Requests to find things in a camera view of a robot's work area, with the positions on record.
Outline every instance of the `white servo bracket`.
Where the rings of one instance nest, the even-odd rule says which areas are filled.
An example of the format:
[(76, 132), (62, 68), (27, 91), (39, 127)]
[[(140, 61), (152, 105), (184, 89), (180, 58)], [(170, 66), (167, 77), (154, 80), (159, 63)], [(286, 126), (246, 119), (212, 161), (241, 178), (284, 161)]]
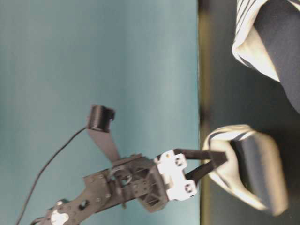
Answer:
[(184, 168), (188, 164), (183, 154), (175, 155), (173, 150), (166, 151), (154, 162), (163, 177), (169, 200), (184, 201), (197, 194), (195, 182), (185, 177)]

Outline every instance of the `striped fabric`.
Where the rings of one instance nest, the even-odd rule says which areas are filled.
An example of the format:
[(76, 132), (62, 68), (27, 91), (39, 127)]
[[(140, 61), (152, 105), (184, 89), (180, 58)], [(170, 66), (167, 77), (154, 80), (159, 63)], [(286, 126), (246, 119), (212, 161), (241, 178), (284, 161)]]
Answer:
[(300, 113), (300, 0), (237, 0), (232, 53), (280, 82)]

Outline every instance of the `black wire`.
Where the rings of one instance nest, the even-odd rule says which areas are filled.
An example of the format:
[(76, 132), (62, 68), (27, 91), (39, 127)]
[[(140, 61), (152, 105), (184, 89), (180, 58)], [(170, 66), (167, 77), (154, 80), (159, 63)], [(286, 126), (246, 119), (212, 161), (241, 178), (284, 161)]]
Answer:
[(30, 224), (30, 225), (35, 225), (35, 224), (37, 224), (37, 223), (41, 222), (43, 218), (44, 218), (44, 217), (39, 217), (39, 218), (36, 218), (35, 220), (33, 220), (33, 221), (31, 222), (31, 224)]
[(25, 212), (25, 210), (26, 210), (26, 207), (27, 207), (27, 204), (28, 204), (28, 202), (29, 202), (29, 199), (30, 199), (30, 197), (31, 197), (31, 195), (32, 195), (32, 192), (33, 192), (33, 190), (34, 190), (34, 188), (36, 187), (36, 185), (37, 185), (37, 182), (38, 182), (38, 179), (39, 179), (39, 177), (42, 175), (42, 173), (44, 172), (44, 170), (46, 169), (46, 167), (51, 163), (51, 161), (78, 135), (78, 134), (80, 134), (84, 129), (85, 129), (86, 127), (83, 127), (83, 128), (81, 128), (79, 131), (77, 131), (73, 136), (71, 136), (70, 137), (70, 139), (60, 148), (60, 149), (58, 149), (55, 153), (54, 153), (54, 155), (48, 160), (48, 162), (43, 166), (43, 168), (40, 170), (40, 172), (37, 174), (37, 177), (36, 177), (36, 179), (34, 180), (34, 182), (33, 182), (33, 185), (32, 185), (32, 187), (31, 187), (31, 189), (30, 189), (30, 192), (29, 192), (29, 195), (27, 196), (27, 198), (26, 198), (26, 201), (25, 201), (25, 203), (24, 203), (24, 205), (23, 205), (23, 208), (22, 208), (22, 211), (21, 211), (21, 213), (20, 213), (20, 216), (19, 216), (19, 218), (17, 219), (17, 222), (15, 223), (15, 225), (19, 225), (19, 223), (20, 223), (20, 221), (21, 221), (21, 219), (22, 219), (22, 217), (23, 217), (23, 215), (24, 215), (24, 212)]

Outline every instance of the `blue-green backdrop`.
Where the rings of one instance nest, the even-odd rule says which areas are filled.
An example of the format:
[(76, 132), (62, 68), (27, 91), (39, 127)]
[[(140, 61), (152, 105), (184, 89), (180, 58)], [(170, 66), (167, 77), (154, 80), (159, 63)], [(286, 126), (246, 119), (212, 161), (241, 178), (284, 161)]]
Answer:
[[(196, 149), (196, 0), (0, 0), (0, 224), (14, 224), (38, 170), (91, 104), (116, 109), (123, 156)], [(21, 224), (109, 166), (81, 134), (45, 171)], [(82, 224), (186, 222), (199, 224), (198, 195), (154, 214), (132, 201)]]

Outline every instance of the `dark table surface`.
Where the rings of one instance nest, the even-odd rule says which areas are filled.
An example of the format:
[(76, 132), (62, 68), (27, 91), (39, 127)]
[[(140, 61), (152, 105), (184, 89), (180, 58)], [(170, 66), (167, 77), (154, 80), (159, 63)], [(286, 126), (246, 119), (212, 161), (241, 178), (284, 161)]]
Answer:
[(280, 148), (289, 208), (280, 216), (272, 217), (205, 179), (201, 225), (300, 224), (300, 114), (289, 103), (280, 83), (243, 66), (232, 56), (235, 16), (234, 0), (199, 0), (200, 93), (204, 123), (201, 135), (233, 124), (249, 124), (271, 135)]

